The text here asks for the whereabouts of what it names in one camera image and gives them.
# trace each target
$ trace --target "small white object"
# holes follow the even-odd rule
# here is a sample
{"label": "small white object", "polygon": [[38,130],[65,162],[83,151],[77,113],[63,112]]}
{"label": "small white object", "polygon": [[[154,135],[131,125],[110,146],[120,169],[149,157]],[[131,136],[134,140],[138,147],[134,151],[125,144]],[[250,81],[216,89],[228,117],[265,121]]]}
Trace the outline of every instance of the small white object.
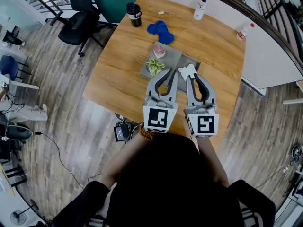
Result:
{"label": "small white object", "polygon": [[190,76],[191,78],[195,78],[194,74],[197,73],[193,64],[189,64],[187,67],[179,68],[178,71],[181,73],[181,76],[185,81],[188,76]]}
{"label": "small white object", "polygon": [[200,0],[194,13],[194,19],[201,20],[206,9],[206,0]]}
{"label": "small white object", "polygon": [[286,172],[288,171],[288,169],[289,169],[289,165],[287,165],[287,166],[285,167],[285,169],[283,170],[283,173],[286,174]]}
{"label": "small white object", "polygon": [[287,104],[303,104],[303,98],[293,99],[293,100],[284,100],[283,104],[284,105],[287,105]]}
{"label": "small white object", "polygon": [[248,35],[248,31],[253,28],[255,25],[251,23],[249,26],[244,26],[243,29],[237,33],[238,40],[244,39]]}

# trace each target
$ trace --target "fan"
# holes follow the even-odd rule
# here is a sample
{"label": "fan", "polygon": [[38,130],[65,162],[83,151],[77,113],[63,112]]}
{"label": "fan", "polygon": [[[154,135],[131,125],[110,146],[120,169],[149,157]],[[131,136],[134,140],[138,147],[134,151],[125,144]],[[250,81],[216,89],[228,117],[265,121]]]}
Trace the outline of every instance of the fan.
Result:
{"label": "fan", "polygon": [[295,144],[291,151],[292,158],[294,162],[298,162],[300,160],[302,154],[302,147],[299,144]]}
{"label": "fan", "polygon": [[14,211],[11,213],[10,215],[10,221],[14,224],[14,225],[22,225],[25,223],[25,221],[27,220],[27,216],[25,214],[26,211],[28,211],[31,208],[34,208],[34,211],[38,211],[39,208],[37,206],[37,204],[34,202],[34,200],[30,200],[31,206],[24,210],[24,211]]}

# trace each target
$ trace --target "white desk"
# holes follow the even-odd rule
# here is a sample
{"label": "white desk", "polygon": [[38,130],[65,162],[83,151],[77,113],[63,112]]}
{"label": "white desk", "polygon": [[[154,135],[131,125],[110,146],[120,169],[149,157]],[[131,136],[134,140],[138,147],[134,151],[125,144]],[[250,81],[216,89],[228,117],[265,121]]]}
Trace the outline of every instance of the white desk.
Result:
{"label": "white desk", "polygon": [[22,83],[22,82],[18,82],[18,81],[12,81],[9,78],[5,77],[4,75],[0,74],[0,84],[2,82],[5,82],[7,85],[10,85],[10,86],[15,85],[15,86],[28,87],[28,88],[39,90],[38,86],[34,86],[34,85],[30,85],[30,84],[26,84],[26,83]]}
{"label": "white desk", "polygon": [[[303,92],[303,81],[297,81],[296,84],[300,88],[301,92]],[[293,99],[293,100],[284,100],[283,104],[302,104],[303,98]]]}

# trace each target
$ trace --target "black cable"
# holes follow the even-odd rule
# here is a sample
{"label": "black cable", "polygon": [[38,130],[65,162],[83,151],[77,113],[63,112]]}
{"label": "black cable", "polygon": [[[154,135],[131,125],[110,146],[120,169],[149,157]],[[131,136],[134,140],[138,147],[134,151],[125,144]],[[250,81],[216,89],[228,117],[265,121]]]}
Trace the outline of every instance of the black cable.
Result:
{"label": "black cable", "polygon": [[99,173],[99,174],[97,174],[97,175],[94,175],[94,176],[89,177],[89,178],[87,179],[88,183],[89,183],[89,180],[90,180],[90,179],[93,179],[93,178],[95,178],[96,176],[99,176],[99,175],[102,176],[102,174]]}
{"label": "black cable", "polygon": [[[3,114],[10,113],[10,112],[17,113],[17,112],[19,112],[22,108],[24,108],[25,104],[16,104],[16,103],[13,102],[13,100],[11,100],[11,99],[9,98],[9,96],[7,96],[7,95],[5,95],[5,96],[7,97],[7,99],[8,99],[9,101],[12,102],[12,104],[10,105],[10,107],[9,107],[8,109],[2,110],[2,111],[1,111],[2,113],[5,112],[5,113],[3,113]],[[10,110],[10,109],[12,108],[13,104],[14,104],[14,105],[18,105],[18,107],[17,107],[16,109]]]}
{"label": "black cable", "polygon": [[17,112],[19,112],[22,108],[24,108],[24,106],[25,105],[18,105],[18,107],[16,108],[16,109],[12,109],[12,110],[10,110],[10,111],[6,111],[5,113],[2,113],[2,114],[6,114],[6,113],[10,113],[10,112],[13,112],[13,113],[17,113]]}
{"label": "black cable", "polygon": [[10,94],[12,97],[16,97],[16,94],[11,94],[10,92],[9,92],[9,94]]}
{"label": "black cable", "polygon": [[[35,132],[34,134],[35,134],[35,135],[42,135],[43,133],[41,133],[41,132]],[[57,147],[57,149],[58,149],[58,152],[59,152],[59,160],[60,160],[62,166],[63,166],[66,170],[68,170],[68,171],[71,173],[71,175],[74,177],[76,183],[80,186],[80,188],[84,189],[84,187],[82,187],[81,184],[80,184],[80,183],[78,182],[78,180],[76,179],[75,175],[74,175],[74,174],[73,174],[73,173],[72,173],[72,172],[63,164],[63,162],[61,161],[60,149],[59,149],[58,145],[56,144],[56,142],[55,142],[53,139],[51,139],[48,135],[46,135],[46,134],[43,134],[43,135],[45,135],[47,138],[49,138],[49,139],[56,145],[56,147]]]}
{"label": "black cable", "polygon": [[279,170],[277,170],[275,173],[273,173],[268,179],[266,179],[266,181],[264,182],[264,183],[262,183],[261,185],[259,185],[258,187],[255,187],[255,189],[257,189],[257,188],[259,188],[259,187],[261,187],[261,186],[263,186],[265,183],[267,183],[268,182],[268,180],[270,179],[270,178],[272,178],[273,176],[275,176],[278,172],[280,172],[281,170],[283,170],[283,169],[285,169],[285,166],[284,167],[282,167],[282,168],[280,168]]}

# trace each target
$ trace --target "white table leg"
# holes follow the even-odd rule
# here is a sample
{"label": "white table leg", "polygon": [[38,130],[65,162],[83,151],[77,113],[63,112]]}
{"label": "white table leg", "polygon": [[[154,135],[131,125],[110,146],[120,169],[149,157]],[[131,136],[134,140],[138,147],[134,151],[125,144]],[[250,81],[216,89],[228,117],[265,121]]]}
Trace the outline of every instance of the white table leg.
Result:
{"label": "white table leg", "polygon": [[9,83],[12,84],[12,85],[20,86],[20,87],[28,87],[28,88],[39,90],[38,86],[34,86],[34,85],[22,83],[22,82],[17,82],[17,81],[12,81],[11,80],[11,81],[9,81]]}
{"label": "white table leg", "polygon": [[301,104],[303,103],[303,98],[294,99],[294,100],[284,100],[283,104]]}

